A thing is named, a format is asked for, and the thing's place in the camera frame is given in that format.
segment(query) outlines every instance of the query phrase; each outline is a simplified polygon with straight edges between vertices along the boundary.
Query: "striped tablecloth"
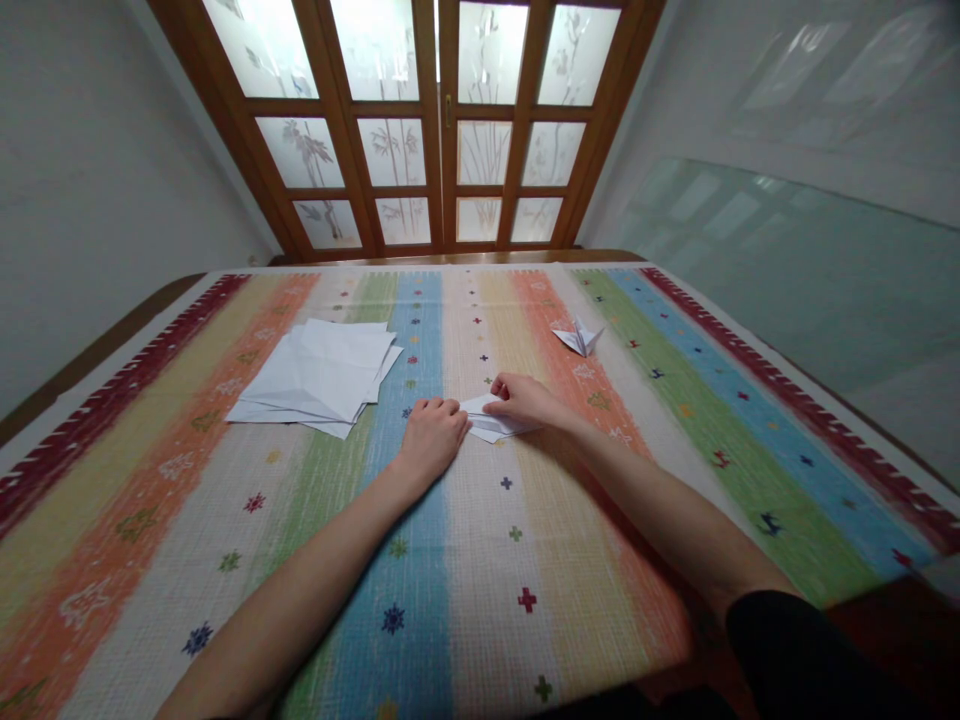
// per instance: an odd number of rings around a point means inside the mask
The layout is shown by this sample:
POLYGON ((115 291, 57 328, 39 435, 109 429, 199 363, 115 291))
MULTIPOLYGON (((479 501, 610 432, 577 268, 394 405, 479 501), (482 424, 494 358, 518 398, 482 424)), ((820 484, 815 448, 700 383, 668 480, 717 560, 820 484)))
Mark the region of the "striped tablecloth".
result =
MULTIPOLYGON (((150 716, 393 458, 418 398, 475 397, 501 370, 698 488, 818 605, 960 545, 956 496, 652 265, 213 273, 0 453, 0 714, 150 716), (607 328, 589 358, 551 332, 574 315, 607 328), (346 441, 225 423, 310 317, 398 334, 379 404, 346 441)), ((554 436, 468 436, 285 712, 556 706, 688 659, 697 622, 675 588, 554 436)))

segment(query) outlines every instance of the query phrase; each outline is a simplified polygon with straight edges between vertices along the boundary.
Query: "red border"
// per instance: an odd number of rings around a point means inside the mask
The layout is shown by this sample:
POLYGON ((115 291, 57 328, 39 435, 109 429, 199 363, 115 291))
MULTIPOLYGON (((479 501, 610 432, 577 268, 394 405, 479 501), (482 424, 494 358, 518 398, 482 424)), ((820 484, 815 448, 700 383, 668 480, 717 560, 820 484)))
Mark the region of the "red border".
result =
POLYGON ((833 413, 819 405, 660 270, 642 268, 637 272, 646 276, 690 319, 748 368, 757 380, 790 407, 810 430, 880 493, 891 507, 922 532, 939 552, 951 554, 960 550, 960 522, 953 513, 917 487, 910 478, 869 447, 833 413))
POLYGON ((213 319, 249 275, 224 275, 0 479, 0 540, 213 319))

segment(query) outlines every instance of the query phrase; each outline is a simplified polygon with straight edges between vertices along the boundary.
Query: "yellow stripe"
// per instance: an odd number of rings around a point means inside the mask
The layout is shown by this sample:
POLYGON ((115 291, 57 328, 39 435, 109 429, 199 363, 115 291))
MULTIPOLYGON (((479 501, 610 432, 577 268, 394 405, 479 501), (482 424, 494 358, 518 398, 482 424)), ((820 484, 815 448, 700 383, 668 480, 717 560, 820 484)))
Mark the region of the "yellow stripe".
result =
MULTIPOLYGON (((548 383, 519 300, 506 273, 479 273, 484 310, 500 370, 548 383)), ((632 677, 648 664, 643 641, 611 551, 603 513, 566 468, 568 451, 531 433, 512 441, 524 502, 533 526, 545 607, 553 618, 553 644, 563 674, 563 696, 579 697, 632 677), (602 548, 602 557, 598 550, 602 548)))
MULTIPOLYGON (((43 590, 56 568, 129 480, 137 463, 202 387, 283 276, 251 279, 140 395, 37 508, 0 544, 0 633, 43 590)), ((9 636, 0 640, 0 648, 9 636)))

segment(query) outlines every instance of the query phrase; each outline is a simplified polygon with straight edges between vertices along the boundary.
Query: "black sleeve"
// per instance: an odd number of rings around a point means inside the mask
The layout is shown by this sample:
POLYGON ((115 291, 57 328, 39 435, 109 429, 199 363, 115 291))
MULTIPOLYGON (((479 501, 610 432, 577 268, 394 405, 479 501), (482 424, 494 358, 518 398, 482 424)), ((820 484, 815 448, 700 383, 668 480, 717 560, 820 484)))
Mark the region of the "black sleeve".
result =
POLYGON ((727 635, 764 720, 933 717, 793 595, 740 598, 727 613, 727 635))

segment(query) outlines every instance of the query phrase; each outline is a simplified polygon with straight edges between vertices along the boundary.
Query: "stack of white paper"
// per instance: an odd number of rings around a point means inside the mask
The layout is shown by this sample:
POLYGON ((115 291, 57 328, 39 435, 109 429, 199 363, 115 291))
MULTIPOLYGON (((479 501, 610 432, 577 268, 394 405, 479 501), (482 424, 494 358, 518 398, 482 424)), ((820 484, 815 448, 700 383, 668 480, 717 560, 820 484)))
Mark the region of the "stack of white paper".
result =
POLYGON ((584 357, 587 357, 593 352, 593 348, 597 345, 597 340, 603 335, 603 328, 600 328, 598 332, 592 333, 587 330, 587 326, 583 324, 583 320, 575 318, 574 331, 572 333, 563 330, 554 330, 553 334, 563 340, 571 350, 576 350, 584 357))
POLYGON ((488 415, 483 412, 483 406, 491 402, 500 402, 500 398, 491 393, 481 395, 472 400, 460 403, 460 409, 467 411, 467 419, 473 423, 470 433, 481 440, 494 443, 500 438, 517 435, 528 430, 536 430, 539 425, 532 425, 521 420, 514 420, 502 415, 488 415))
POLYGON ((400 357, 386 323, 307 320, 284 335, 240 393, 230 422, 298 422, 344 439, 377 402, 380 383, 400 357))

